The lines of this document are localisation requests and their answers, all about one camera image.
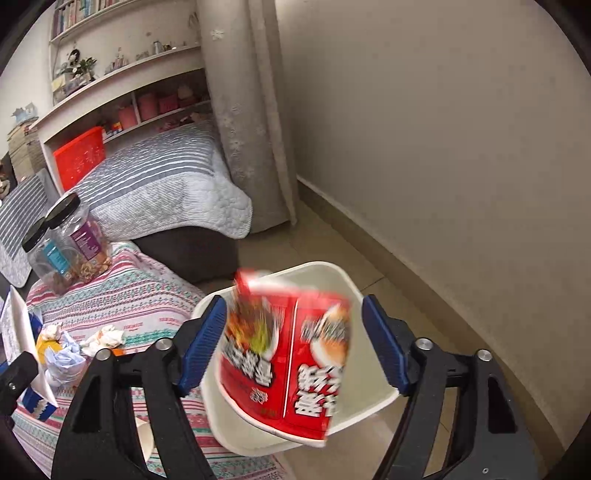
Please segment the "silver bolt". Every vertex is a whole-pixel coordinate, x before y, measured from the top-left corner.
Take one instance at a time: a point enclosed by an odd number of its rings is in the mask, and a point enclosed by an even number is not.
[[[430,350],[433,348],[433,342],[428,338],[418,338],[414,344],[421,350]]]
[[[478,358],[483,362],[490,362],[492,360],[492,353],[488,350],[478,350]]]
[[[111,350],[109,350],[108,348],[103,348],[102,350],[99,350],[96,353],[95,358],[102,362],[103,360],[107,360],[110,356],[111,356]]]
[[[156,342],[156,348],[162,351],[168,350],[170,347],[172,347],[172,345],[173,341],[170,338],[161,338]]]

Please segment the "blue label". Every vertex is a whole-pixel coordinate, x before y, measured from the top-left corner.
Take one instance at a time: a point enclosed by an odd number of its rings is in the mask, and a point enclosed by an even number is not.
[[[66,275],[66,272],[70,269],[70,264],[66,257],[57,249],[55,243],[49,242],[43,247],[43,253],[47,256],[49,263],[55,268],[61,275]]]

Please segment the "black jar lid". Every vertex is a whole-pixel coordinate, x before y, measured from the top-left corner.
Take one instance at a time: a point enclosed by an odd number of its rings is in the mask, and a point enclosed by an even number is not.
[[[22,249],[26,253],[29,253],[39,243],[39,240],[43,238],[45,232],[47,232],[47,223],[45,222],[45,217],[42,217],[31,226],[23,237],[21,242]]]
[[[56,229],[80,206],[80,197],[76,192],[70,193],[47,214],[47,226]]]

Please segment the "blue rubber fingertip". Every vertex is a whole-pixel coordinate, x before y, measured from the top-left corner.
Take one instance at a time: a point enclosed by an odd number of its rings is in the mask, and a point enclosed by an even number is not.
[[[226,302],[219,298],[216,304],[206,313],[201,329],[187,349],[182,360],[182,373],[178,389],[187,395],[192,388],[201,383],[209,360],[226,325]]]
[[[404,351],[394,338],[374,301],[369,297],[363,299],[361,316],[365,331],[374,346],[388,383],[404,395],[410,387]]]

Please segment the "jar label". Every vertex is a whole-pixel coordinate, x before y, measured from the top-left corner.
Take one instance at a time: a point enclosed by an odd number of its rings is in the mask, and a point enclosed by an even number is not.
[[[92,260],[101,252],[100,243],[95,234],[92,233],[88,223],[82,225],[70,237],[87,260]]]
[[[54,242],[49,242],[43,247],[43,253],[45,253],[49,263],[55,268],[61,275],[66,276],[70,269],[70,264],[66,257],[62,255],[59,249],[56,247]]]

